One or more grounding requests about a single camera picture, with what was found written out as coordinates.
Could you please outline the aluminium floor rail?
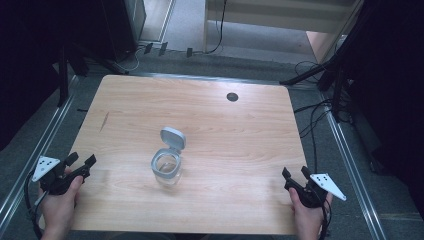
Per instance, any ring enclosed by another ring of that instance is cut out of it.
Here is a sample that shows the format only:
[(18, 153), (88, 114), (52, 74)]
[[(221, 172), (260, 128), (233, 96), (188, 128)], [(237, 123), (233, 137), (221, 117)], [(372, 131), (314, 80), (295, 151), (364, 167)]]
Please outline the aluminium floor rail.
[[(321, 101), (326, 95), (319, 94)], [(328, 172), (346, 194), (347, 200), (337, 200), (333, 206), (335, 225), (332, 229), (348, 240), (388, 240), (377, 208), (361, 174), (358, 158), (349, 145), (341, 124), (331, 114), (326, 101), (319, 109), (317, 170)]]
[(4, 234), (23, 198), (24, 182), (40, 155), (53, 141), (67, 115), (80, 78), (74, 75), (69, 97), (58, 107), (54, 92), (24, 124), (5, 149), (0, 151), (0, 237)]
[(165, 73), (141, 73), (138, 76), (154, 77), (154, 78), (184, 79), (184, 80), (219, 81), (219, 82), (245, 83), (245, 84), (260, 84), (260, 85), (275, 85), (275, 86), (280, 85), (278, 80), (257, 80), (257, 79), (243, 79), (243, 78), (232, 78), (232, 77), (196, 76), (196, 75), (165, 74)]

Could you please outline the black cabinet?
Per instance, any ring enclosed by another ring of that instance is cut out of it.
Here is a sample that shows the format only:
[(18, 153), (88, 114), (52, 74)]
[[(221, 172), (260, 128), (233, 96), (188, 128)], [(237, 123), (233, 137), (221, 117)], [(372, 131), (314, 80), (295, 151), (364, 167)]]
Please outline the black cabinet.
[(101, 0), (108, 35), (111, 59), (121, 61), (136, 51), (147, 17), (144, 0)]

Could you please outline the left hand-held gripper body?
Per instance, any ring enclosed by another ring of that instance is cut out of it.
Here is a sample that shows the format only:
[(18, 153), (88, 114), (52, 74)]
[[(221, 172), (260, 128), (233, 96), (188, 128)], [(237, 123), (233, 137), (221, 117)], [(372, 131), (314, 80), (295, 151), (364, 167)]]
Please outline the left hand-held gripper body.
[(65, 170), (69, 166), (65, 165), (64, 160), (41, 156), (36, 164), (32, 181), (39, 182), (41, 189), (48, 191), (51, 195), (62, 195), (67, 192), (77, 176), (87, 178), (90, 175), (91, 167), (88, 167), (85, 162), (79, 168), (66, 173)]

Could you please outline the black metal stand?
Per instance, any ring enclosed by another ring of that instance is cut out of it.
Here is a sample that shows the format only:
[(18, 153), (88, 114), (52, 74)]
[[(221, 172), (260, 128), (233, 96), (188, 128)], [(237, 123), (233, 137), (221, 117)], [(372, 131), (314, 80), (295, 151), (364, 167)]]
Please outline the black metal stand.
[(322, 64), (316, 64), (310, 70), (292, 79), (280, 81), (279, 84), (284, 86), (295, 85), (315, 76), (318, 73), (322, 73), (322, 76), (317, 82), (317, 88), (319, 91), (325, 92), (328, 91), (331, 86), (334, 87), (333, 97), (331, 99), (331, 114), (335, 121), (340, 123), (342, 121), (342, 118), (340, 117), (340, 112), (342, 111), (342, 107), (340, 105), (341, 92), (343, 82), (346, 80), (345, 71), (343, 69), (344, 55), (345, 53), (343, 50), (337, 50), (328, 61)]
[(115, 75), (127, 75), (127, 72), (122, 72), (118, 68), (114, 67), (111, 63), (105, 59), (96, 55), (94, 52), (87, 48), (79, 46), (78, 44), (72, 43), (69, 45), (63, 45), (59, 50), (58, 57), (58, 76), (59, 76), (59, 101), (57, 106), (62, 107), (69, 98), (69, 81), (68, 81), (68, 64), (76, 65), (76, 72), (86, 74), (88, 67), (86, 66), (83, 55), (87, 55), (93, 59), (96, 63), (100, 64), (104, 68), (108, 69)]

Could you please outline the dark curtain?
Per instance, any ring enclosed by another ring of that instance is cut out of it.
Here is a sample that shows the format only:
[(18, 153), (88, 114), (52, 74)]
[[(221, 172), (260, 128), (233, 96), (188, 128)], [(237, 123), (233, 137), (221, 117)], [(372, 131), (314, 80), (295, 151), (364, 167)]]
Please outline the dark curtain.
[(77, 39), (96, 0), (0, 0), (0, 151), (60, 85), (62, 49), (75, 65)]
[(344, 46), (348, 93), (378, 140), (371, 156), (424, 219), (424, 0), (364, 0)]

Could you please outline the white shelf unit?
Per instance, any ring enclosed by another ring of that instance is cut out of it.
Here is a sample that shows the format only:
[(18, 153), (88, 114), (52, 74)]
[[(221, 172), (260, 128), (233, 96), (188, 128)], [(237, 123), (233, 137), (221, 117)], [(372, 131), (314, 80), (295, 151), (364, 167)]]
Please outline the white shelf unit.
[(318, 62), (325, 61), (356, 21), (364, 0), (205, 0), (205, 21), (224, 20), (258, 26), (303, 30)]

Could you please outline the person's left hand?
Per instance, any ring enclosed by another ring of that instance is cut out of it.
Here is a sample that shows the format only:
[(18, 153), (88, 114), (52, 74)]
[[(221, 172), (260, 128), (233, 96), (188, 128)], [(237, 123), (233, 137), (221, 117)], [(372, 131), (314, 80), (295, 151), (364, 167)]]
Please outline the person's left hand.
[(77, 176), (62, 195), (47, 195), (41, 202), (45, 228), (41, 240), (66, 240), (74, 223), (83, 177)]

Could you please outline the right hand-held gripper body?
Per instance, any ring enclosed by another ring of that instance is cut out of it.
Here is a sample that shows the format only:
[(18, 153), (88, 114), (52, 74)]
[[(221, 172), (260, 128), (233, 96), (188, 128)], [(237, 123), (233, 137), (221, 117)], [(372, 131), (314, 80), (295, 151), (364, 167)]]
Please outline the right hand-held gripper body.
[(307, 208), (322, 207), (329, 193), (342, 201), (347, 200), (347, 196), (327, 173), (311, 174), (311, 180), (307, 181), (305, 186), (300, 185), (291, 177), (291, 181), (286, 181), (284, 188), (286, 190), (294, 188), (301, 203)]

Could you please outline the clear jar with grey lid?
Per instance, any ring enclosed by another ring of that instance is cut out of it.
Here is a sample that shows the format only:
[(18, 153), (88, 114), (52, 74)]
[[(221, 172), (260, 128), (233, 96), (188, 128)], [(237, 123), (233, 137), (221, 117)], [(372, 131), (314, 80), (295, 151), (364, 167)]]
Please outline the clear jar with grey lid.
[(151, 169), (156, 180), (165, 186), (176, 185), (181, 177), (181, 152), (186, 147), (186, 137), (179, 130), (164, 127), (160, 137), (166, 148), (159, 149), (151, 160)]

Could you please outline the person's right hand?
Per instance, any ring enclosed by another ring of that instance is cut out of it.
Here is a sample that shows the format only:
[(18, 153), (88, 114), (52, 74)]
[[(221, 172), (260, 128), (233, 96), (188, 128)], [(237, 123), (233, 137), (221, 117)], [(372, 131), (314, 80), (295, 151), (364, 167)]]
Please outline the person's right hand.
[(296, 235), (298, 240), (318, 240), (324, 213), (321, 208), (305, 207), (294, 188), (289, 189)]

